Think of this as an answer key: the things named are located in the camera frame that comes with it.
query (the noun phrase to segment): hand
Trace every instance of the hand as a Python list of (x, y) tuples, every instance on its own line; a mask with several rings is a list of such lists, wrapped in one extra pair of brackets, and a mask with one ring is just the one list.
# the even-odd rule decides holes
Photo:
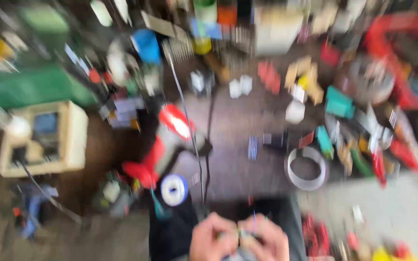
[(190, 261), (220, 261), (236, 251), (238, 233), (236, 223), (212, 212), (196, 225), (189, 247)]
[(249, 217), (238, 222), (238, 228), (255, 234), (262, 244), (252, 236), (240, 238), (242, 247), (251, 251), (258, 261), (289, 261), (288, 237), (283, 230), (263, 215)]

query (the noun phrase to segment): roll of tape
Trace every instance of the roll of tape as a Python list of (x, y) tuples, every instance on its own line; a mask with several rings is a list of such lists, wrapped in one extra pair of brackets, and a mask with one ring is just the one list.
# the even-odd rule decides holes
[(176, 174), (167, 175), (161, 183), (161, 194), (167, 205), (171, 207), (180, 205), (188, 195), (186, 180)]
[(325, 162), (325, 159), (322, 157), (322, 154), (311, 147), (304, 147), (302, 149), (302, 156), (315, 161), (321, 169), (321, 173), (316, 179), (305, 180), (294, 174), (293, 170), (291, 169), (291, 163), (293, 162), (293, 160), (296, 159), (297, 153), (298, 149), (294, 149), (293, 151), (291, 151), (290, 155), (288, 156), (288, 159), (285, 160), (285, 169), (287, 170), (289, 179), (296, 187), (302, 190), (311, 191), (320, 188), (324, 184), (325, 177), (327, 176), (327, 163)]

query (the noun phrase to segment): metal ring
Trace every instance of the metal ring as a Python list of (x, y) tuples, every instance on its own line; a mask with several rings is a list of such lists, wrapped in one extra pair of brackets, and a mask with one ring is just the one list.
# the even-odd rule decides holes
[(291, 163), (296, 159), (297, 153), (298, 149), (294, 149), (288, 156), (287, 161), (285, 161), (285, 169), (288, 172), (289, 179), (297, 188), (302, 190), (311, 191), (320, 188), (324, 184), (325, 177), (327, 176), (327, 163), (322, 157), (322, 154), (311, 147), (304, 147), (302, 149), (302, 156), (314, 160), (321, 168), (321, 173), (316, 179), (305, 180), (294, 174), (291, 169)]

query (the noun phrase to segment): beige device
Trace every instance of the beige device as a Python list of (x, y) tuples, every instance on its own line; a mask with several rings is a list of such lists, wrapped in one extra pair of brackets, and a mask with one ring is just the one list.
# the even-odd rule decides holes
[(10, 111), (26, 119), (32, 134), (25, 140), (5, 131), (0, 151), (3, 177), (27, 176), (20, 164), (26, 159), (32, 175), (83, 169), (88, 116), (71, 101), (32, 105)]

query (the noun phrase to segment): cable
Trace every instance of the cable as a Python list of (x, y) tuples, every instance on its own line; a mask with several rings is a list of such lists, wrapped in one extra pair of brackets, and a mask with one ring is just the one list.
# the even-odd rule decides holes
[(198, 158), (199, 171), (200, 171), (199, 172), (199, 182), (201, 183), (201, 199), (202, 199), (202, 203), (204, 204), (204, 202), (206, 201), (206, 197), (204, 196), (204, 185), (203, 185), (203, 183), (204, 183), (203, 182), (204, 173), (202, 171), (201, 159), (199, 158), (198, 148), (196, 147), (196, 139), (194, 137), (193, 129), (191, 128), (191, 124), (189, 123), (189, 116), (188, 116), (188, 112), (186, 110), (185, 98), (183, 97), (182, 88), (180, 87), (180, 83), (178, 82), (177, 75), (175, 74), (174, 62), (173, 62), (171, 57), (169, 57), (168, 62), (169, 62), (169, 65), (171, 66), (172, 73), (173, 73), (174, 79), (175, 79), (175, 83), (177, 84), (178, 92), (180, 93), (180, 97), (182, 98), (183, 112), (185, 112), (186, 121), (187, 121), (188, 127), (189, 127), (189, 133), (191, 134), (191, 142), (193, 143), (194, 153), (196, 154), (196, 157)]
[(28, 171), (27, 166), (25, 163), (23, 163), (23, 160), (20, 161), (20, 164), (22, 165), (22, 168), (24, 168), (25, 172), (27, 173), (28, 177), (32, 181), (33, 185), (39, 189), (39, 191), (45, 196), (56, 208), (58, 208), (61, 212), (64, 212), (68, 217), (70, 217), (73, 221), (77, 222), (78, 224), (83, 224), (82, 217), (79, 215), (73, 213), (66, 207), (64, 207), (61, 203), (57, 202), (55, 199), (53, 199), (48, 193), (46, 193), (40, 185), (38, 185), (37, 181), (33, 178), (33, 175)]

